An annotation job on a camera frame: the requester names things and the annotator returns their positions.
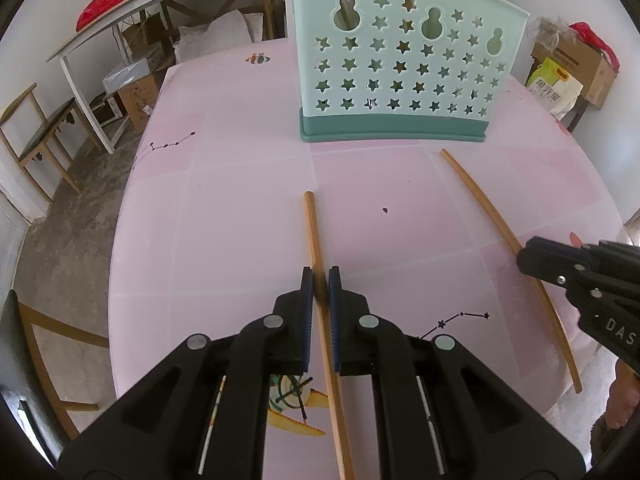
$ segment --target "constellation print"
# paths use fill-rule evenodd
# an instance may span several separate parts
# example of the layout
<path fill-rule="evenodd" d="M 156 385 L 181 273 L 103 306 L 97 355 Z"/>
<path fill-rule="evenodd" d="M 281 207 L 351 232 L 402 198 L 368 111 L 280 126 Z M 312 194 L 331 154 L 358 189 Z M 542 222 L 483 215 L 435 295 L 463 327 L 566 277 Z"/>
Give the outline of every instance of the constellation print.
<path fill-rule="evenodd" d="M 142 152 L 140 153 L 140 158 L 136 158 L 136 160 L 133 161 L 133 167 L 131 168 L 131 171 L 135 170 L 136 166 L 140 162 L 142 162 L 142 159 L 144 159 L 147 155 L 153 153 L 155 150 L 164 150 L 165 148 L 168 148 L 170 146 L 177 146 L 178 144 L 184 142 L 189 137 L 194 136 L 195 134 L 196 134 L 196 132 L 191 132 L 189 135 L 187 135 L 183 139 L 179 140 L 178 142 L 169 142 L 168 144 L 165 144 L 164 146 L 154 146 L 154 144 L 152 142 L 150 142 L 149 145 L 144 150 L 142 150 Z"/>
<path fill-rule="evenodd" d="M 425 337 L 427 337 L 429 334 L 435 332 L 438 329 L 443 329 L 444 327 L 446 327 L 447 323 L 450 323 L 451 321 L 453 321 L 454 319 L 457 319 L 459 317 L 463 317 L 463 316 L 471 316 L 471 317 L 483 317 L 485 319 L 489 319 L 489 313 L 485 312 L 484 314 L 471 314 L 469 312 L 460 312 L 459 314 L 456 314 L 455 316 L 450 317 L 449 319 L 441 319 L 438 324 L 433 327 L 431 330 L 429 330 L 425 335 L 423 335 L 420 339 L 424 339 Z"/>

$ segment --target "wooden chair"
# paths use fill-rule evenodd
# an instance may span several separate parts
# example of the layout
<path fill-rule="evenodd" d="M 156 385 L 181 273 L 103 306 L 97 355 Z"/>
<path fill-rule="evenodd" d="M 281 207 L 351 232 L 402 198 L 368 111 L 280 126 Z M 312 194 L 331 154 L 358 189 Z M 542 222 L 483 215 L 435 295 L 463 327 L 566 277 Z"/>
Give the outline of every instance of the wooden chair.
<path fill-rule="evenodd" d="M 78 428 L 76 428 L 76 425 L 73 423 L 67 412 L 97 412 L 100 408 L 97 404 L 71 402 L 69 400 L 60 399 L 60 396 L 51 381 L 51 377 L 47 372 L 44 360 L 42 359 L 42 354 L 40 353 L 40 348 L 38 347 L 33 327 L 39 326 L 44 330 L 49 330 L 50 332 L 69 339 L 87 343 L 89 345 L 99 346 L 101 348 L 109 348 L 109 340 L 103 336 L 95 335 L 85 330 L 80 330 L 79 328 L 62 323 L 57 319 L 45 316 L 37 310 L 33 310 L 32 308 L 20 303 L 13 290 L 9 291 L 4 308 L 18 310 L 31 361 L 33 362 L 36 375 L 38 376 L 44 394 L 49 400 L 53 411 L 56 413 L 60 424 L 68 434 L 69 438 L 75 438 L 79 434 Z"/>
<path fill-rule="evenodd" d="M 59 160 L 57 160 L 56 156 L 47 146 L 47 142 L 52 140 L 54 144 L 58 147 L 60 152 L 62 152 L 62 154 L 69 161 L 69 163 L 73 162 L 73 159 L 71 158 L 71 156 L 69 155 L 65 147 L 62 145 L 62 142 L 60 142 L 60 138 L 56 133 L 56 131 L 59 131 L 60 124 L 62 124 L 62 121 L 66 119 L 66 117 L 71 113 L 71 111 L 76 112 L 76 116 L 78 117 L 79 121 L 82 123 L 82 126 L 84 126 L 84 129 L 89 135 L 89 138 L 91 139 L 92 143 L 94 143 L 98 147 L 98 150 L 101 149 L 101 146 L 100 146 L 99 140 L 95 135 L 94 130 L 91 128 L 89 122 L 86 120 L 86 117 L 80 110 L 78 103 L 76 103 L 75 98 L 69 99 L 69 101 L 65 102 L 55 112 L 53 112 L 49 117 L 47 117 L 42 111 L 42 108 L 40 108 L 40 105 L 38 104 L 38 101 L 36 100 L 36 97 L 33 94 L 33 90 L 35 88 L 36 88 L 36 83 L 32 84 L 29 88 L 27 88 L 24 92 L 22 92 L 14 100 L 14 102 L 9 104 L 9 106 L 6 108 L 2 116 L 0 116 L 0 137 L 2 139 L 2 142 L 4 142 L 4 145 L 9 150 L 9 153 L 11 153 L 12 157 L 14 158 L 14 160 L 22 170 L 22 172 L 33 184 L 33 187 L 42 195 L 42 197 L 47 202 L 53 203 L 53 199 L 40 187 L 40 184 L 38 184 L 36 180 L 31 176 L 31 173 L 29 173 L 26 166 L 27 166 L 27 163 L 32 158 L 38 155 L 38 153 L 43 153 L 52 162 L 52 164 L 56 167 L 60 175 L 70 184 L 70 186 L 73 189 L 75 189 L 76 192 L 80 193 L 80 188 L 78 187 L 78 184 L 76 184 L 76 181 L 74 181 L 71 178 L 71 176 L 66 172 L 65 168 L 62 166 L 62 164 L 60 164 Z M 6 138 L 4 132 L 2 131 L 2 126 L 9 119 L 11 119 L 12 115 L 16 113 L 17 109 L 20 107 L 22 102 L 27 97 L 30 98 L 31 102 L 36 108 L 36 111 L 40 119 L 42 120 L 42 124 L 38 128 L 38 131 L 33 135 L 31 140 L 24 147 L 24 149 L 22 150 L 22 153 L 18 155 L 18 153 L 11 146 L 11 144 L 9 143 L 9 140 Z"/>

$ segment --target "chair seat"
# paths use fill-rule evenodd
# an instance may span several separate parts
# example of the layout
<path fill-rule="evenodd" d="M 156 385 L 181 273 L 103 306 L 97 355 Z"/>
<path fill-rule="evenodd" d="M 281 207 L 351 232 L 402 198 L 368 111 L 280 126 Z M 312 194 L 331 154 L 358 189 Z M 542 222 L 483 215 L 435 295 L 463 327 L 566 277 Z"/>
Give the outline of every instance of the chair seat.
<path fill-rule="evenodd" d="M 54 124 L 56 124 L 62 117 L 66 116 L 76 101 L 75 98 L 69 99 L 66 103 L 64 103 L 61 107 L 59 107 L 55 112 L 53 112 L 47 120 L 42 123 L 42 125 L 38 128 L 38 131 L 31 137 L 31 140 L 27 143 L 27 145 L 22 150 L 20 157 L 18 160 L 22 162 L 25 158 L 29 156 L 29 154 L 37 147 L 38 144 L 42 142 L 42 139 L 46 137 L 46 135 L 51 131 Z"/>

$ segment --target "red plastic bag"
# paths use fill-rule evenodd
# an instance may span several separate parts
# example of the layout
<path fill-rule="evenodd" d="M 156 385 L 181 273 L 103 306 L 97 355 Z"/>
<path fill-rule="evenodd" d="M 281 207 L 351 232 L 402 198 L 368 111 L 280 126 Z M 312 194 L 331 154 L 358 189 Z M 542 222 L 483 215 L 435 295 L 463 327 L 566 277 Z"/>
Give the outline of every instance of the red plastic bag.
<path fill-rule="evenodd" d="M 101 16 L 107 10 L 111 9 L 111 7 L 115 7 L 120 2 L 124 0 L 94 0 L 89 5 L 86 6 L 86 9 L 82 11 L 80 17 L 78 18 L 78 23 L 76 23 L 76 32 L 79 32 L 81 29 L 85 28 L 89 23 L 95 20 L 98 16 Z"/>
<path fill-rule="evenodd" d="M 613 72 L 615 72 L 616 74 L 620 72 L 620 62 L 618 61 L 618 56 L 616 56 L 616 53 L 613 52 L 613 49 L 608 44 L 602 41 L 600 36 L 598 36 L 593 30 L 591 30 L 589 23 L 578 22 L 574 23 L 573 25 L 569 25 L 569 27 L 575 30 L 578 35 L 580 35 L 580 39 L 583 40 L 586 44 L 593 45 L 594 47 L 603 50 L 607 54 L 607 57 L 609 57 L 608 61 L 613 68 Z"/>

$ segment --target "cardboard box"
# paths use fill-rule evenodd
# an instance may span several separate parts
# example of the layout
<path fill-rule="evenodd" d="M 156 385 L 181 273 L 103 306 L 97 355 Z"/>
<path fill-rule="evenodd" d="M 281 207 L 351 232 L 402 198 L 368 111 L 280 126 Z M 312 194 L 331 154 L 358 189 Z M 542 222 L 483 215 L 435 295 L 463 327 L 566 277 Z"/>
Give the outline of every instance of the cardboard box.
<path fill-rule="evenodd" d="M 616 73 L 602 54 L 580 40 L 571 43 L 560 37 L 553 52 L 536 43 L 531 55 L 540 63 L 547 57 L 554 60 L 584 85 L 580 95 L 602 108 L 616 79 Z"/>
<path fill-rule="evenodd" d="M 129 118 L 139 133 L 142 133 L 146 128 L 158 100 L 166 71 L 174 62 L 175 57 L 172 56 L 155 72 L 118 90 Z"/>

